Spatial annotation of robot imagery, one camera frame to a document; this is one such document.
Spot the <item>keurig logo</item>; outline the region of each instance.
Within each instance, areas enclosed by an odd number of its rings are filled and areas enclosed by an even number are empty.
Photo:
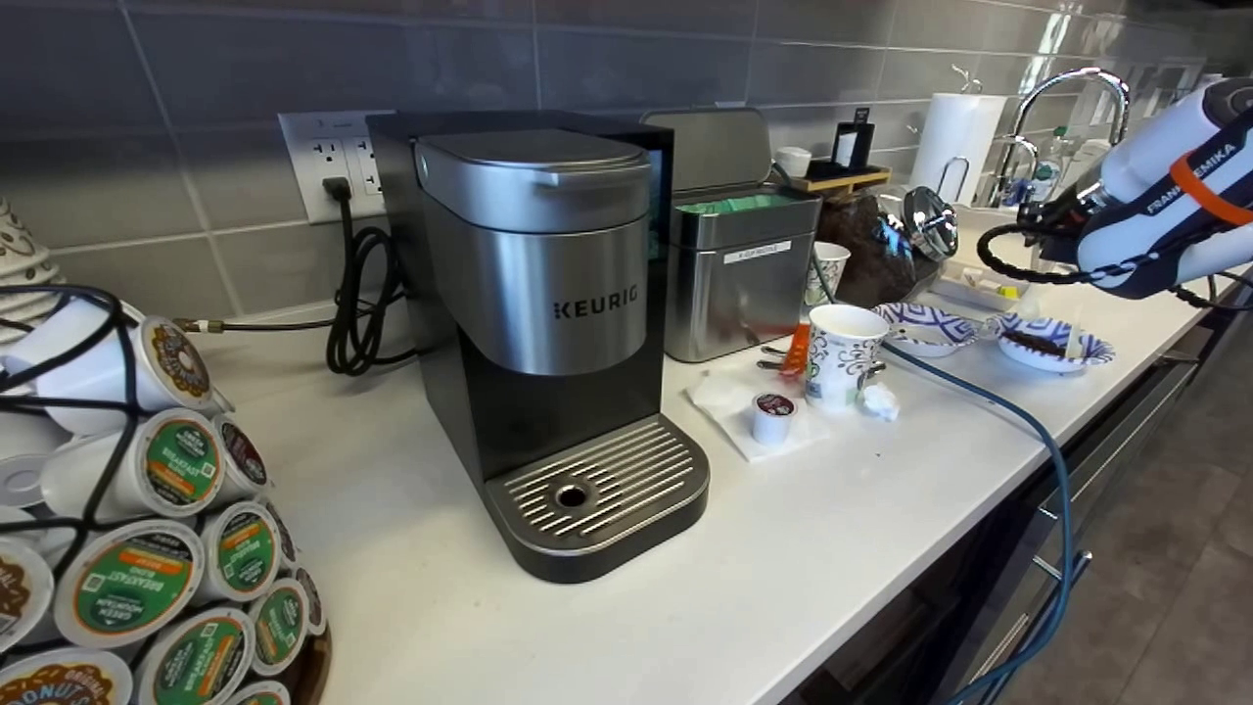
[[[612,312],[612,308],[626,308],[634,302],[636,302],[636,286],[626,286],[626,291],[612,291],[612,293],[597,293],[597,299],[553,302],[553,318],[556,323],[597,318],[597,312]]]

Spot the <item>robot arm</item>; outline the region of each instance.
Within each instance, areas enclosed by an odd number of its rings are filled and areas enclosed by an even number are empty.
[[[1067,282],[1145,299],[1253,263],[1249,205],[1253,84],[1211,84],[1114,145],[1096,184],[1021,211],[1005,230],[1027,230],[1046,258],[1067,263]]]

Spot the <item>faucet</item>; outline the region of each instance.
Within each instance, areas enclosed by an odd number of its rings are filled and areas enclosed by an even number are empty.
[[[1011,184],[1011,169],[1014,169],[1014,154],[1019,145],[1027,140],[1021,130],[1027,130],[1027,119],[1032,109],[1032,103],[1040,96],[1048,96],[1054,88],[1066,88],[1066,84],[1096,84],[1113,96],[1113,120],[1109,120],[1109,145],[1121,145],[1122,133],[1126,133],[1126,119],[1132,119],[1132,88],[1114,76],[1109,76],[1105,68],[1076,68],[1076,72],[1066,72],[1066,76],[1054,76],[1046,80],[1040,88],[1032,88],[1031,96],[1021,96],[1019,103],[1019,115],[1014,115],[1014,137],[1011,145],[1001,149],[999,165],[995,165],[995,179],[991,179],[991,205],[1005,191]]]

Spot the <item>drip tray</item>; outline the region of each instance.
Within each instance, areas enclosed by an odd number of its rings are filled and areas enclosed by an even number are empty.
[[[481,503],[524,571],[578,585],[690,529],[703,491],[703,452],[651,415],[484,482]]]

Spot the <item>wall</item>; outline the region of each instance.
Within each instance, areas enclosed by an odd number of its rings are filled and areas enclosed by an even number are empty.
[[[278,109],[760,105],[827,140],[857,103],[911,160],[931,92],[1121,62],[1143,96],[1239,62],[1249,16],[1122,0],[0,0],[0,200],[74,277],[160,312],[323,299]],[[1046,103],[1036,130],[1067,119]]]

